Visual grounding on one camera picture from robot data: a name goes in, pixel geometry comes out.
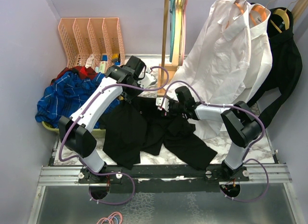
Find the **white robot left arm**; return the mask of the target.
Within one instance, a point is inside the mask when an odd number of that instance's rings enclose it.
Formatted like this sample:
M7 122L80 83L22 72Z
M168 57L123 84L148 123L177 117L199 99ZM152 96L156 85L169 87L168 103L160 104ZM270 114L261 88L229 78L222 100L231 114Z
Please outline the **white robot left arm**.
M61 147L66 146L77 153L77 157L90 170L90 178L101 183L106 178L105 161L101 159L96 148L96 139L91 134L98 119L108 106L118 97L131 100L141 93L138 83L141 72L146 69L145 63L136 56L131 56L122 66L111 66L95 92L70 117L59 119Z

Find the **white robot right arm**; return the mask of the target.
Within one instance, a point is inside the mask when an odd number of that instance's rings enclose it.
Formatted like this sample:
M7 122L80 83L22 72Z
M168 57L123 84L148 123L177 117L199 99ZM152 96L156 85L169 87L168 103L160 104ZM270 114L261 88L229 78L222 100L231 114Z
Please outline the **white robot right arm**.
M163 97L157 105L169 115L182 114L193 120L209 120L224 124L231 139L231 146L226 158L222 161L220 172L224 180L234 180L243 167L249 145L264 134L263 123L243 101L233 105L210 105L202 101L197 102L186 86L177 88L176 95L177 100Z

